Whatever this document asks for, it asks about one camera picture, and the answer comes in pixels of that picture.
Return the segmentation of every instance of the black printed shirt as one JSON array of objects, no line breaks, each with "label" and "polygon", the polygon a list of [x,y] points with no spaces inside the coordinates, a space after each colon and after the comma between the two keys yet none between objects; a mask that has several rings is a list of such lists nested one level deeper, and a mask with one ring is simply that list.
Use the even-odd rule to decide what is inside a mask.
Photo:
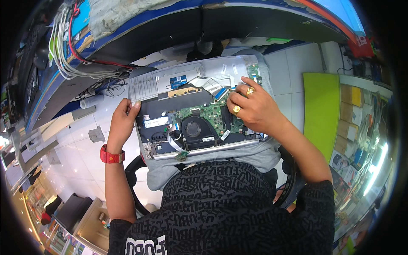
[{"label": "black printed shirt", "polygon": [[162,206],[134,223],[112,220],[108,254],[331,254],[330,181],[308,184],[289,213],[253,166],[192,166],[163,190]]}]

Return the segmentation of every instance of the hand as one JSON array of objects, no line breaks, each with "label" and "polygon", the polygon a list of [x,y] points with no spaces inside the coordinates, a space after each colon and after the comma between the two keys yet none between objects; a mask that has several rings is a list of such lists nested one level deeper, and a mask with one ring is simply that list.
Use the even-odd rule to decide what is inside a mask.
[{"label": "hand", "polygon": [[122,153],[122,147],[132,133],[135,119],[140,110],[141,102],[137,101],[132,107],[132,102],[124,98],[112,115],[111,129],[109,131],[106,151],[111,154]]},{"label": "hand", "polygon": [[241,80],[255,89],[254,92],[246,95],[249,86],[240,84],[235,92],[229,94],[227,99],[228,110],[234,114],[235,105],[241,107],[236,115],[244,121],[245,126],[255,132],[265,133],[276,137],[282,130],[283,125],[288,119],[280,112],[278,105],[272,97],[259,84],[248,77],[241,77]]}]

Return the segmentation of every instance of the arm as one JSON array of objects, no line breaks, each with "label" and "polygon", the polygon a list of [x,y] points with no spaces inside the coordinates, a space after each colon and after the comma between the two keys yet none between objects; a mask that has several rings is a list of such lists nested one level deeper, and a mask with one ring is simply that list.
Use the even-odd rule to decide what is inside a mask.
[{"label": "arm", "polygon": [[272,97],[250,78],[241,79],[255,91],[245,98],[236,92],[246,95],[249,86],[238,85],[236,92],[231,92],[227,99],[229,111],[233,113],[234,106],[240,106],[237,117],[241,118],[248,128],[268,134],[282,144],[294,157],[307,182],[333,182],[322,153],[279,111]]},{"label": "arm", "polygon": [[[132,107],[124,98],[112,116],[106,151],[111,154],[122,153],[122,147],[129,139],[135,118],[140,110],[140,102]],[[136,221],[135,201],[126,180],[123,163],[105,164],[105,194],[109,217],[113,219]]]}]

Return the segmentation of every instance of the small circuit board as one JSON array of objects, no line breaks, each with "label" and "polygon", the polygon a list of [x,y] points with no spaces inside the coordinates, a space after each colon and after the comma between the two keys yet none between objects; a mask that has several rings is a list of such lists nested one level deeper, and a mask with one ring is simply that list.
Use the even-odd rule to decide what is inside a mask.
[{"label": "small circuit board", "polygon": [[173,124],[177,123],[176,118],[182,120],[187,116],[193,115],[194,112],[198,113],[199,111],[199,117],[206,119],[214,127],[219,137],[222,137],[227,130],[229,130],[230,133],[238,133],[240,129],[242,130],[244,122],[227,113],[228,108],[226,106],[226,99],[228,98],[228,94],[224,96],[222,100],[215,100],[207,106],[199,105],[177,111],[175,117],[171,117]]},{"label": "small circuit board", "polygon": [[261,71],[259,70],[258,64],[254,63],[248,66],[248,75],[254,82],[262,86]]}]

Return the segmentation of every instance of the gold ring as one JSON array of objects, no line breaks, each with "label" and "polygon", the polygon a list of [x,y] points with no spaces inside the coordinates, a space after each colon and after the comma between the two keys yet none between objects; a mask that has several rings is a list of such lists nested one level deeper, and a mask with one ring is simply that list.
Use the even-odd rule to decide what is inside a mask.
[{"label": "gold ring", "polygon": [[241,110],[241,107],[239,107],[238,105],[235,105],[232,110],[234,112],[234,115],[237,116],[238,112]]},{"label": "gold ring", "polygon": [[246,91],[246,96],[248,97],[248,95],[251,94],[254,91],[255,91],[255,89],[253,87],[249,87],[248,90]]}]

